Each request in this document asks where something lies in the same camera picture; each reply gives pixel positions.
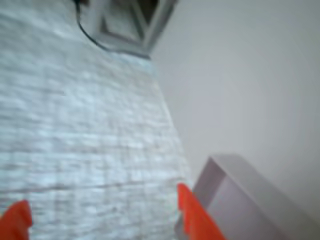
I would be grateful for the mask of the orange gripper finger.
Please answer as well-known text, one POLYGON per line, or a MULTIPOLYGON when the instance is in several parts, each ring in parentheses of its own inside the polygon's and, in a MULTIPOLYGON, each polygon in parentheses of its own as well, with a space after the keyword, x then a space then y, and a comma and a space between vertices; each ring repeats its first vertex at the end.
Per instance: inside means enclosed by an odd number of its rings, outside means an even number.
POLYGON ((184 183, 177 185, 178 209, 189 240, 225 240, 218 225, 184 183))
POLYGON ((29 240, 32 227, 32 210, 27 200, 11 204, 0 217, 1 240, 29 240))

